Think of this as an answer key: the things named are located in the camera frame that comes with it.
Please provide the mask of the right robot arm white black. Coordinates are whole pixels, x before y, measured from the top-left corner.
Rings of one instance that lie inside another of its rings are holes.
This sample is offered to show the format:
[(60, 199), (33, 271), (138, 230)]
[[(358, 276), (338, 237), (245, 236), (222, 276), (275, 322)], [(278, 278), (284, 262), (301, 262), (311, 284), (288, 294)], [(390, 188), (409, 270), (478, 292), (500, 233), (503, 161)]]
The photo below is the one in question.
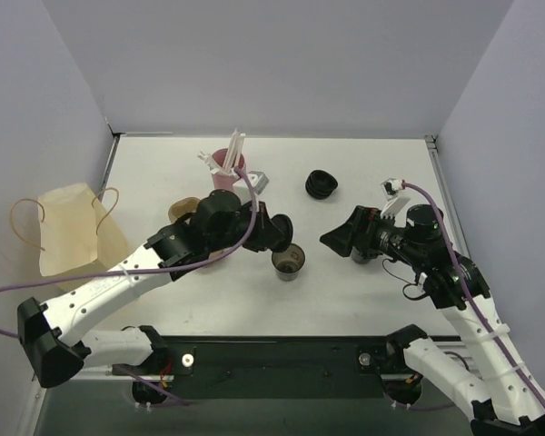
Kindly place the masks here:
[(409, 367), (428, 379), (475, 435), (545, 435), (545, 391), (510, 339), (479, 268), (453, 249), (437, 206), (414, 205), (403, 227), (384, 211), (358, 206), (320, 241), (341, 257), (384, 255), (411, 267), (423, 297), (458, 333), (478, 372), (454, 362), (415, 325), (389, 336), (384, 358), (391, 368)]

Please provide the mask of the black cup lid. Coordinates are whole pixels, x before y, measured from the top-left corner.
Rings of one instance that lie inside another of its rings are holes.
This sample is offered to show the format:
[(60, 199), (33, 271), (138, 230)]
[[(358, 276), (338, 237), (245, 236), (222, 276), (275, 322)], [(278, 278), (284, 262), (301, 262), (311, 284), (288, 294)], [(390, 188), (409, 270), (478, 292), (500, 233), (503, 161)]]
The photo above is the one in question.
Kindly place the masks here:
[(282, 239), (278, 243), (292, 243), (293, 225), (291, 218), (286, 214), (276, 214), (272, 219), (272, 223), (282, 234)]

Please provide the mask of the dark translucent coffee cup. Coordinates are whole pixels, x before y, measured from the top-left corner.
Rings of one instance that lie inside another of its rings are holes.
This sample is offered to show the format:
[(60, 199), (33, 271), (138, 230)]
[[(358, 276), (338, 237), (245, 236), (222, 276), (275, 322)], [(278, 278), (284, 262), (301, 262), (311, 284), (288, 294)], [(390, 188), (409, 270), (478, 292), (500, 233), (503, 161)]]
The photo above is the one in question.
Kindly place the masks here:
[(291, 243), (285, 251), (272, 253), (271, 260), (276, 276), (281, 281), (290, 282), (298, 276), (305, 264), (305, 251), (300, 245)]

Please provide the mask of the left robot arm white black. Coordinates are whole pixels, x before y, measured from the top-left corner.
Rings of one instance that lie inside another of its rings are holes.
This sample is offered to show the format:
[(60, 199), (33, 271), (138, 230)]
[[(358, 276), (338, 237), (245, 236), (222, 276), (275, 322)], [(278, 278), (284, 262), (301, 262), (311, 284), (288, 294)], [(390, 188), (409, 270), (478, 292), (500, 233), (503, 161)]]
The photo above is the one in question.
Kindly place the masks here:
[(205, 266), (216, 252), (243, 247), (280, 253), (292, 237), (287, 215), (270, 216), (263, 202), (242, 203), (234, 193), (215, 190), (103, 277), (46, 302), (22, 302), (18, 337), (40, 385), (56, 387), (84, 368), (104, 365), (158, 373), (170, 353), (154, 327), (102, 332), (95, 326), (145, 293)]

